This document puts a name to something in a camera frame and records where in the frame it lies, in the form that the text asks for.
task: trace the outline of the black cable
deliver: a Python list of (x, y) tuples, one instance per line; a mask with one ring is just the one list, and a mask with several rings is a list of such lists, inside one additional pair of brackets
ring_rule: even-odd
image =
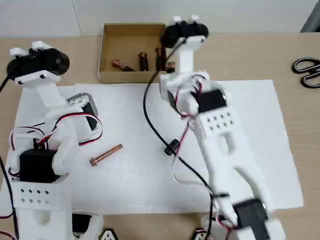
[(2, 90), (5, 88), (5, 85), (7, 84), (7, 82), (9, 81), (10, 77), (6, 76), (5, 79), (3, 80), (3, 82), (0, 85), (0, 93), (2, 92)]
[(11, 188), (11, 184), (10, 184), (7, 172), (6, 172), (6, 168), (5, 168), (4, 162), (2, 161), (1, 156), (0, 156), (0, 167), (1, 167), (5, 182), (8, 186), (8, 190), (9, 190), (10, 201), (11, 201), (11, 206), (12, 206), (14, 232), (15, 232), (15, 237), (18, 240), (19, 239), (19, 230), (18, 230), (18, 220), (17, 220), (16, 209), (14, 207), (14, 196), (12, 193), (12, 188)]
[[(183, 45), (185, 44), (187, 41), (187, 38), (185, 38), (181, 43), (179, 43), (176, 48), (174, 50), (172, 50), (172, 52), (169, 54), (169, 56), (166, 58), (165, 60), (165, 64), (167, 64), (167, 61), (169, 60), (169, 58), (171, 58), (171, 56), (173, 54), (176, 53), (176, 51)], [(155, 135), (161, 140), (161, 142), (163, 142), (163, 144), (169, 148), (172, 153), (174, 155), (176, 155), (176, 151), (174, 151), (169, 144), (166, 142), (166, 140), (160, 135), (160, 133), (157, 131), (157, 129), (155, 128), (155, 126), (152, 124), (149, 116), (148, 116), (148, 112), (147, 112), (147, 107), (146, 107), (146, 102), (147, 102), (147, 95), (148, 95), (148, 91), (149, 88), (151, 86), (151, 84), (155, 81), (157, 75), (159, 74), (160, 70), (157, 70), (151, 77), (150, 81), (148, 82), (145, 90), (144, 90), (144, 95), (143, 95), (143, 113), (144, 113), (144, 117), (145, 120), (147, 121), (147, 123), (149, 124), (150, 128), (153, 130), (153, 132), (155, 133)], [(213, 193), (211, 187), (209, 186), (209, 184), (206, 182), (206, 180), (193, 168), (191, 167), (187, 162), (185, 162), (185, 160), (182, 159), (182, 157), (179, 156), (178, 158), (180, 160), (181, 163), (183, 163), (189, 170), (191, 170), (199, 179), (200, 181), (208, 188), (209, 190), (209, 194), (210, 194), (210, 212), (209, 212), (209, 225), (208, 225), (208, 230), (206, 232), (206, 236), (205, 236), (205, 240), (208, 239), (208, 237), (210, 236), (211, 233), (211, 225), (212, 225), (212, 217), (213, 217), (213, 200), (215, 198), (215, 194)]]

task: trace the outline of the bolt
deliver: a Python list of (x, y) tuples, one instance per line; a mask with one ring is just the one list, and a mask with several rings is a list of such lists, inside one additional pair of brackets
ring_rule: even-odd
[(155, 48), (155, 53), (156, 53), (156, 56), (157, 57), (161, 57), (161, 47), (160, 46), (157, 46)]
[(139, 53), (140, 58), (140, 71), (149, 71), (147, 53), (142, 51)]
[(155, 69), (157, 71), (161, 71), (161, 67), (162, 67), (162, 48), (160, 46), (157, 46), (155, 48), (155, 53), (156, 53), (156, 58), (155, 58)]
[(119, 68), (119, 69), (124, 69), (125, 68), (125, 65), (123, 65), (122, 63), (120, 63), (120, 60), (119, 59), (114, 59), (112, 62), (112, 66), (114, 68)]
[(124, 64), (122, 64), (119, 59), (112, 60), (111, 64), (114, 68), (119, 68), (124, 72), (135, 72), (135, 70), (132, 69), (131, 67), (125, 66)]
[(92, 167), (95, 167), (95, 166), (97, 166), (98, 162), (102, 161), (106, 157), (110, 156), (111, 154), (114, 154), (115, 152), (117, 152), (118, 150), (120, 150), (122, 148), (123, 148), (122, 144), (118, 144), (117, 146), (111, 148), (110, 150), (102, 153), (100, 156), (97, 156), (96, 158), (92, 157), (89, 162)]

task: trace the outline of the wire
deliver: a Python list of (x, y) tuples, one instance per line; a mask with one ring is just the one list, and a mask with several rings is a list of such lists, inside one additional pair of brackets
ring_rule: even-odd
[(9, 190), (15, 236), (16, 236), (16, 239), (19, 239), (18, 220), (17, 220), (16, 209), (14, 207), (14, 196), (13, 196), (13, 193), (12, 193), (12, 188), (11, 188), (11, 184), (10, 184), (7, 172), (6, 172), (6, 168), (5, 168), (4, 162), (2, 161), (1, 156), (0, 156), (0, 167), (1, 167), (5, 182), (7, 184), (8, 190)]
[(3, 80), (3, 82), (0, 85), (0, 93), (2, 92), (2, 90), (5, 88), (7, 82), (9, 81), (10, 76), (6, 76), (5, 79)]
[(20, 177), (20, 172), (16, 172), (16, 173), (12, 172), (12, 171), (11, 171), (11, 167), (9, 167), (8, 173), (10, 174), (10, 176), (12, 176), (12, 177), (14, 177), (14, 178)]
[(8, 219), (13, 215), (13, 212), (11, 212), (9, 215), (7, 216), (0, 216), (0, 219)]
[(86, 140), (86, 141), (82, 141), (82, 142), (79, 142), (79, 146), (84, 146), (86, 144), (89, 144), (89, 143), (93, 143), (95, 141), (97, 141), (98, 139), (100, 139), (103, 135), (103, 124), (102, 122), (100, 121), (100, 119), (98, 117), (96, 117), (95, 115), (91, 114), (91, 113), (86, 113), (86, 112), (72, 112), (72, 113), (67, 113), (65, 115), (62, 115), (58, 118), (58, 120), (55, 122), (54, 124), (54, 127), (52, 129), (52, 131), (48, 134), (46, 134), (44, 136), (44, 138), (42, 138), (41, 140), (39, 140), (37, 142), (38, 145), (41, 145), (45, 142), (48, 142), (48, 140), (51, 138), (51, 136), (55, 133), (55, 131), (58, 129), (58, 126), (59, 126), (59, 123), (64, 120), (64, 119), (67, 119), (67, 118), (70, 118), (70, 117), (75, 117), (75, 116), (86, 116), (86, 117), (89, 117), (89, 118), (93, 118), (94, 120), (97, 121), (97, 123), (100, 124), (101, 126), (101, 133), (99, 134), (99, 136), (97, 136), (96, 138), (93, 138), (93, 139), (90, 139), (90, 140)]
[[(201, 186), (201, 187), (206, 187), (204, 186), (203, 183), (199, 182), (199, 181), (186, 181), (186, 180), (179, 180), (176, 175), (175, 175), (175, 172), (174, 172), (174, 167), (177, 163), (177, 160), (179, 159), (179, 155), (180, 155), (180, 150), (181, 150), (181, 147), (182, 147), (182, 144), (185, 140), (185, 137), (187, 136), (187, 133), (188, 133), (188, 129), (189, 129), (189, 126), (190, 126), (190, 120), (187, 122), (186, 124), (186, 127), (182, 133), (182, 136), (181, 136), (181, 139), (180, 139), (180, 144), (179, 144), (179, 147), (177, 148), (176, 150), (176, 153), (175, 155), (173, 156), (173, 160), (172, 160), (172, 165), (171, 165), (171, 168), (172, 168), (172, 176), (173, 176), (173, 179), (177, 182), (177, 183), (180, 183), (180, 184), (184, 184), (184, 185), (195, 185), (195, 186)], [(207, 188), (209, 190), (209, 193), (212, 195), (213, 192), (211, 190), (211, 188)]]
[[(168, 60), (171, 58), (171, 56), (173, 54), (176, 53), (176, 51), (183, 45), (187, 42), (187, 38), (185, 38), (182, 42), (180, 42), (173, 50), (172, 52), (169, 54), (169, 56), (166, 58), (165, 60), (165, 63), (168, 62)], [(148, 82), (145, 90), (144, 90), (144, 95), (143, 95), (143, 102), (142, 102), (142, 106), (143, 106), (143, 114), (144, 114), (144, 117), (145, 117), (145, 120), (147, 121), (147, 123), (149, 124), (150, 128), (152, 129), (152, 131), (155, 133), (155, 135), (160, 139), (161, 142), (163, 142), (163, 144), (169, 148), (174, 155), (176, 155), (176, 152), (169, 146), (169, 144), (165, 141), (165, 139), (160, 135), (160, 133), (157, 131), (157, 129), (155, 128), (155, 126), (152, 124), (149, 116), (148, 116), (148, 112), (147, 112), (147, 106), (146, 106), (146, 102), (147, 102), (147, 95), (148, 95), (148, 91), (149, 91), (149, 88), (151, 86), (151, 84), (155, 81), (157, 75), (159, 74), (159, 70), (157, 70), (153, 75), (152, 77), (150, 78), (150, 81)], [(201, 182), (208, 188), (211, 190), (212, 192), (212, 189), (211, 187), (209, 186), (209, 184), (206, 182), (206, 180), (193, 168), (191, 167), (187, 162), (185, 162), (185, 160), (183, 160), (180, 156), (178, 157), (178, 159), (180, 160), (181, 163), (183, 163), (190, 171), (192, 171), (200, 180)], [(207, 230), (207, 233), (206, 233), (206, 236), (205, 236), (205, 239), (207, 240), (208, 237), (210, 236), (211, 234), (211, 219), (212, 219), (212, 216), (213, 216), (213, 213), (212, 213), (212, 209), (213, 209), (213, 199), (215, 198), (215, 195), (214, 194), (211, 194), (210, 193), (210, 212), (209, 212), (209, 226), (208, 226), (208, 230)]]
[(16, 240), (15, 236), (13, 236), (10, 232), (0, 230), (0, 234), (8, 236), (12, 240)]
[(40, 133), (42, 136), (45, 136), (45, 133), (40, 128), (37, 128), (34, 126), (18, 126), (16, 128), (14, 128), (10, 133), (10, 145), (11, 145), (13, 151), (16, 150), (15, 144), (14, 144), (14, 134), (16, 131), (22, 130), (22, 129), (32, 129), (36, 133)]
[(222, 220), (220, 219), (219, 214), (216, 216), (215, 219), (216, 219), (216, 221), (217, 221), (222, 227), (224, 227), (224, 228), (226, 229), (225, 240), (228, 240), (231, 232), (232, 232), (234, 229), (236, 229), (237, 227), (236, 227), (236, 226), (231, 226), (231, 227), (230, 227), (230, 226), (224, 224), (224, 223), (222, 222)]

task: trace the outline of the red wire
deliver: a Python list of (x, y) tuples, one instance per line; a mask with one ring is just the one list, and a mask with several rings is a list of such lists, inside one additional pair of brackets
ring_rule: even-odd
[(12, 172), (12, 171), (11, 171), (11, 167), (9, 167), (8, 173), (9, 173), (12, 177), (15, 177), (15, 178), (18, 178), (18, 177), (20, 176), (20, 173), (19, 173), (19, 172), (16, 172), (16, 173)]
[[(37, 128), (37, 127), (33, 127), (33, 126), (19, 126), (17, 127), (18, 129), (33, 129), (33, 130), (38, 130), (40, 131), (43, 135), (45, 135), (44, 131), (42, 131), (40, 128)], [(15, 145), (14, 145), (14, 133), (11, 134), (10, 136), (10, 142), (11, 142), (11, 147), (12, 147), (12, 150), (16, 150), (15, 148)]]
[(232, 232), (232, 230), (234, 230), (234, 229), (236, 229), (236, 228), (235, 228), (234, 226), (233, 226), (233, 227), (230, 227), (230, 226), (224, 224), (224, 223), (220, 220), (220, 217), (219, 217), (219, 216), (217, 216), (215, 219), (216, 219), (216, 221), (217, 221), (222, 227), (224, 227), (224, 228), (226, 229), (227, 233), (226, 233), (226, 236), (225, 236), (225, 240), (228, 240), (228, 239), (229, 239), (229, 236), (230, 236), (230, 234), (231, 234), (231, 232)]
[(8, 219), (8, 218), (10, 218), (13, 214), (14, 214), (14, 213), (12, 212), (12, 213), (10, 213), (10, 214), (7, 215), (7, 216), (0, 216), (0, 219)]
[[(175, 109), (176, 111), (178, 112), (178, 114), (182, 117), (182, 118), (189, 118), (189, 117), (194, 117), (194, 115), (192, 114), (182, 114), (180, 113), (178, 110), (177, 110), (177, 103), (178, 103), (178, 96), (179, 96), (179, 92), (180, 92), (180, 89), (181, 89), (182, 86), (180, 86), (176, 92), (176, 96), (175, 96), (175, 99), (174, 99), (174, 105), (176, 106)], [(201, 94), (202, 93), (202, 83), (199, 82), (199, 90), (197, 91), (197, 95)]]
[[(58, 120), (56, 121), (52, 131), (54, 131), (57, 126), (58, 126), (58, 123), (60, 123), (63, 119), (66, 119), (66, 118), (69, 118), (69, 117), (73, 117), (73, 116), (93, 116), (95, 118), (98, 119), (98, 121), (100, 122), (100, 124), (102, 125), (101, 121), (99, 120), (99, 118), (91, 113), (86, 113), (86, 112), (72, 112), (72, 113), (68, 113), (68, 114), (65, 114), (65, 115), (62, 115), (61, 117), (58, 118)], [(86, 141), (82, 141), (82, 142), (79, 142), (79, 146), (84, 146), (86, 144), (89, 144), (89, 143), (93, 143), (95, 141), (97, 141), (98, 139), (100, 139), (102, 137), (102, 134), (103, 134), (103, 131), (101, 130), (101, 134), (94, 138), (94, 139), (90, 139), (90, 140), (86, 140)], [(51, 138), (52, 134), (49, 134), (47, 135), (45, 138), (41, 139), (39, 142), (38, 142), (38, 145), (39, 144), (43, 144), (44, 142), (47, 142), (50, 138)]]
[(178, 148), (176, 150), (176, 155), (179, 155), (180, 148), (182, 146), (182, 143), (183, 143), (183, 141), (184, 141), (184, 139), (185, 139), (185, 137), (187, 135), (188, 129), (189, 129), (189, 123), (190, 123), (190, 121), (187, 122), (186, 127), (185, 127), (185, 129), (184, 129), (184, 131), (182, 133), (182, 136), (180, 138), (180, 145), (178, 146)]
[(0, 230), (0, 234), (3, 234), (3, 235), (8, 236), (8, 237), (11, 238), (12, 240), (16, 240), (16, 238), (15, 238), (13, 235), (11, 235), (9, 232)]

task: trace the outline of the white wall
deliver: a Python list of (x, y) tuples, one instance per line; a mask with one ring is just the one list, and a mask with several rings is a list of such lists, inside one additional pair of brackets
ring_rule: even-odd
[(0, 0), (0, 37), (80, 36), (197, 14), (211, 32), (299, 32), (318, 0)]
[(0, 0), (0, 37), (80, 35), (71, 0)]

